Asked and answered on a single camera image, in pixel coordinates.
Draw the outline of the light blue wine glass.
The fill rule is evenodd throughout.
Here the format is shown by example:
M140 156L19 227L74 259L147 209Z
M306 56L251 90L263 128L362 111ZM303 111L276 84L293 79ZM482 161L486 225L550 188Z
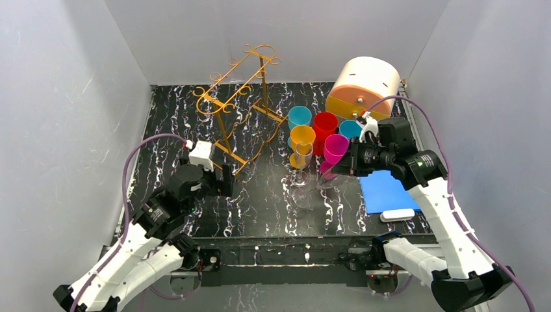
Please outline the light blue wine glass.
M288 114L288 127L290 130L290 135L288 137L287 143L290 148L293 150L296 147L296 144L293 141L292 133L295 127L297 126L307 126L309 130L306 131L299 131L299 133L306 133L307 139L310 143L314 142L315 139L315 132L313 128L311 127L311 123L313 120L313 115L310 109L306 106L295 106L289 110Z

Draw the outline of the clear wine glass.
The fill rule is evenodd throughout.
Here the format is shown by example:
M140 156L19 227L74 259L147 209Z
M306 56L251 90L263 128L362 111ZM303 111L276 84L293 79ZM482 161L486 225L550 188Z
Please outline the clear wine glass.
M335 165L327 164L321 166L321 176L313 187L294 187L291 190L293 203L302 209L313 209L314 195L329 189L338 189L349 182L350 177L334 172Z
M309 182L309 174L305 169L309 166L313 155L313 145L308 141L301 141L296 144L292 154L292 165L296 172L293 177L293 185L304 187Z

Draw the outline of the teal blue wine glass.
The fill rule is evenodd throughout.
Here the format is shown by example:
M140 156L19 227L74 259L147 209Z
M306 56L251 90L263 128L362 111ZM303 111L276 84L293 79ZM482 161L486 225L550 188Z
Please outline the teal blue wine glass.
M344 120L339 125L339 134L350 140L360 137L362 129L355 120Z

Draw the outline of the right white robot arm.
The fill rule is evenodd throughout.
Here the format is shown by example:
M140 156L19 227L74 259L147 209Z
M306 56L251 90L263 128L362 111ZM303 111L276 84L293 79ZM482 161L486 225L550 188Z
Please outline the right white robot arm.
M499 265L472 239L473 229L448 192L448 172L439 156L416 147L405 118L378 122L379 141L350 140L332 174L366 177L387 170L417 202L443 253L435 257L390 231L372 239L360 256L373 265L388 263L406 269L431 289L444 311L463 311L496 298L512 284L508 266Z

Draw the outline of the magenta wine glass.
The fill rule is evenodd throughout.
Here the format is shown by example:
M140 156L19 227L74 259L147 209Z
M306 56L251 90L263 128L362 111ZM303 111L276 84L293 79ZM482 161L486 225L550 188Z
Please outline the magenta wine glass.
M343 158L349 144L349 139L341 134L332 134L326 138L323 150L324 161L320 166L322 178L331 180L337 177L337 174L331 173L331 168Z

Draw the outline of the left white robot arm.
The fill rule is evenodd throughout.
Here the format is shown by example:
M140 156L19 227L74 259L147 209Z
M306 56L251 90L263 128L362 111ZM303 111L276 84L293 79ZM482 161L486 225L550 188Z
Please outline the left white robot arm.
M197 256L198 243L181 227L206 197L230 197L235 176L228 164L208 171L181 160L167 183L155 189L137 209L127 234L83 277L59 285L53 298L65 311L117 311L163 274L181 268Z

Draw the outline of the yellow wine glass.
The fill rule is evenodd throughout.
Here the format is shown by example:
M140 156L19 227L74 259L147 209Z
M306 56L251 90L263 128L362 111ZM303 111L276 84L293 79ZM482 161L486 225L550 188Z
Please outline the yellow wine glass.
M305 154L308 154L315 141L316 133L308 125L297 125L290 132L290 143L293 153L290 156L290 164L294 168L305 165Z

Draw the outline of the red wine glass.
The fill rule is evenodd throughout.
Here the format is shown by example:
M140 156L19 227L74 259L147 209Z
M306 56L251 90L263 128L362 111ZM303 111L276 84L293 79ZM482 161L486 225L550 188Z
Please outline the red wine glass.
M313 130L315 132L315 140L313 142L313 154L322 155L324 144L328 136L335 134L336 128L339 125L338 118L331 112L319 112L313 120Z

